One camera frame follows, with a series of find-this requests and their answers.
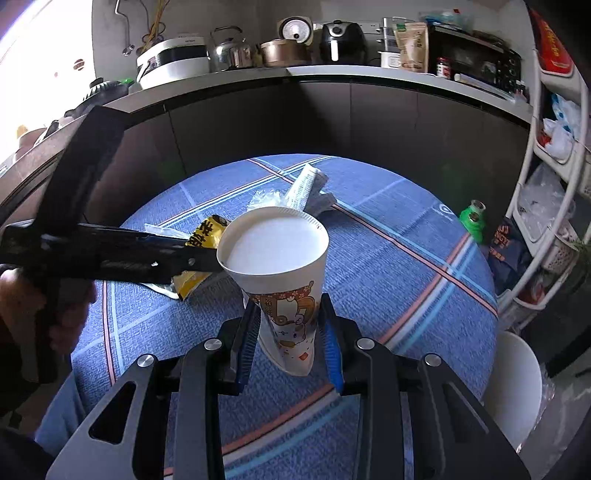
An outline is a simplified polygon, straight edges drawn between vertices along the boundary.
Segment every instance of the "kitchen counter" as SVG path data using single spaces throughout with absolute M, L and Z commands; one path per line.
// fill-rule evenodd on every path
M 109 106 L 125 112 L 135 112 L 150 105 L 158 104 L 164 100 L 185 95 L 197 90 L 228 85 L 250 80 L 280 79 L 282 77 L 297 77 L 297 80 L 306 81 L 306 77 L 322 80 L 322 77 L 338 81 L 348 78 L 357 78 L 364 82 L 395 81 L 408 83 L 408 88 L 416 89 L 427 87 L 431 92 L 443 96 L 452 95 L 465 97 L 468 102 L 480 102 L 499 109 L 518 119 L 530 123 L 532 107 L 529 104 L 499 98 L 477 88 L 454 82 L 435 75 L 408 72 L 401 69 L 383 69 L 380 67 L 368 67 L 359 65 L 309 65 L 303 67 L 272 68 L 272 69 L 243 69 L 228 72 L 211 73 L 176 82 L 166 83 L 147 90 L 133 93 L 109 104 Z

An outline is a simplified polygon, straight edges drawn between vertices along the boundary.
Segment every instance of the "plaid pattern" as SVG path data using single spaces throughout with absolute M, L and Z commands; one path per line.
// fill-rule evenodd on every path
M 319 155 L 243 160 L 186 179 L 123 226 L 144 230 L 144 223 L 151 223 L 191 232 L 212 213 L 234 219 L 255 191 L 285 193 L 290 187 L 285 179 L 297 177 L 305 161 L 330 177 L 326 190 L 339 201 L 340 210 L 319 217 L 330 235 L 324 290 L 337 313 L 355 319 L 365 336 L 395 352 L 415 358 L 438 352 L 482 395 L 495 349 L 491 273 L 452 212 L 395 173 Z M 243 312 L 240 289 L 224 274 L 208 278 L 184 303 L 140 285 L 107 283 L 105 297 L 102 282 L 98 287 L 99 300 L 72 355 L 88 409 L 110 386 L 103 315 L 113 374 L 119 377 L 140 354 L 181 355 Z M 350 477 L 358 400 L 337 398 L 324 387 L 319 350 L 310 375 L 296 378 L 276 369 L 257 347 L 245 392 L 220 398 L 227 478 Z M 169 430 L 172 437 L 174 426 Z M 408 476 L 410 444 L 405 454 Z

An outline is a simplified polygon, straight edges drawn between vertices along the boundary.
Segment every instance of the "small bottle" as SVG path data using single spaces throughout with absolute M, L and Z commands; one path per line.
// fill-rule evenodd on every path
M 477 244 L 482 243 L 482 231 L 485 227 L 483 214 L 485 210 L 484 203 L 478 200 L 472 200 L 470 206 L 460 213 L 462 225 L 472 235 Z
M 449 64 L 449 60 L 444 57 L 437 59 L 437 76 L 448 80 L 452 79 L 452 67 Z

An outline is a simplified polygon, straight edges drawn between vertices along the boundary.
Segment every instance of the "yellow snack package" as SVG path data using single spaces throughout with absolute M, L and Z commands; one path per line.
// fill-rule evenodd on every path
M 217 248 L 220 238 L 228 226 L 228 221 L 219 215 L 206 218 L 185 242 L 188 247 Z M 174 289 L 180 300 L 185 300 L 211 275 L 209 272 L 185 271 L 173 277 Z

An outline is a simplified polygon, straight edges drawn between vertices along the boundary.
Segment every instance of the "white paper cup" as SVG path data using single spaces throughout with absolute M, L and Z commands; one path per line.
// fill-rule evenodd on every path
M 328 246 L 318 220 L 285 207 L 240 215 L 217 246 L 220 265 L 265 314 L 262 350 L 291 375 L 305 377 L 312 369 Z

